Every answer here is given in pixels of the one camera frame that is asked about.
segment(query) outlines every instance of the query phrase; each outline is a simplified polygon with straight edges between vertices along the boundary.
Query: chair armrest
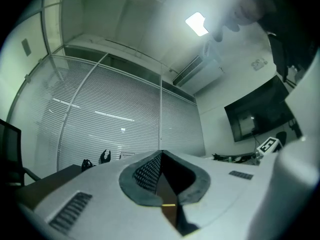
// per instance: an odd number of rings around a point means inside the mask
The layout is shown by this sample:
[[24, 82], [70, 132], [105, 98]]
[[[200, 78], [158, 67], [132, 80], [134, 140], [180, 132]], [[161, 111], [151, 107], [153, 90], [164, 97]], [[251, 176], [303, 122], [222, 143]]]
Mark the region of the chair armrest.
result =
[[37, 175], [35, 175], [32, 171], [30, 171], [28, 168], [23, 167], [24, 173], [28, 174], [31, 179], [33, 179], [35, 182], [41, 180]]

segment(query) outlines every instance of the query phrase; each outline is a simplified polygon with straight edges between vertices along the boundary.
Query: office chair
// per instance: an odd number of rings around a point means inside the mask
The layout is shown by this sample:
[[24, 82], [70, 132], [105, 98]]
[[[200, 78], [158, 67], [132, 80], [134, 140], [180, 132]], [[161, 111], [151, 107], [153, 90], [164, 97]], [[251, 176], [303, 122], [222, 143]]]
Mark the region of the office chair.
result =
[[21, 130], [1, 119], [0, 170], [2, 170], [4, 182], [12, 188], [20, 188], [25, 185], [25, 174], [29, 175], [34, 181], [40, 180], [32, 171], [23, 167]]

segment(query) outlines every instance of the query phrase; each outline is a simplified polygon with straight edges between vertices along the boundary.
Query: black flat screen tv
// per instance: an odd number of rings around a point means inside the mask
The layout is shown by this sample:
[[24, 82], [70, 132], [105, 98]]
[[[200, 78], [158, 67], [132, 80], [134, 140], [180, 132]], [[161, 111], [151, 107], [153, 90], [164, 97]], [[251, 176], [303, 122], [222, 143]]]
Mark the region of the black flat screen tv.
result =
[[278, 76], [225, 106], [233, 138], [239, 142], [277, 128], [294, 118], [285, 98], [289, 92]]

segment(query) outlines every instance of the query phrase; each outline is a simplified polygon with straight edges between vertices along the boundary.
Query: ceiling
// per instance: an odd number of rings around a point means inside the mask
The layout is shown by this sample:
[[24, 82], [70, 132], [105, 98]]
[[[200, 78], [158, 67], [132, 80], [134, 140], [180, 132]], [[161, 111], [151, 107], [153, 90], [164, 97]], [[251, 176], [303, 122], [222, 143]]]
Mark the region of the ceiling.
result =
[[209, 34], [197, 36], [185, 23], [201, 12], [222, 28], [223, 40], [212, 45], [222, 59], [234, 62], [257, 49], [268, 47], [267, 35], [258, 24], [232, 32], [221, 23], [231, 7], [228, 0], [81, 0], [83, 33], [96, 35], [137, 50], [167, 66], [173, 79], [202, 49]]

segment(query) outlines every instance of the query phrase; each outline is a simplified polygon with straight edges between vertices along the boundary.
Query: black mesh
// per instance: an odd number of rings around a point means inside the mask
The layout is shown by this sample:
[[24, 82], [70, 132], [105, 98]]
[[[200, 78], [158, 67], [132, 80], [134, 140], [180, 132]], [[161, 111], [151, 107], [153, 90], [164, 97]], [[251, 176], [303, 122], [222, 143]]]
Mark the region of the black mesh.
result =
[[152, 193], [156, 193], [157, 183], [161, 175], [161, 157], [157, 155], [154, 159], [139, 167], [133, 174], [136, 183]]

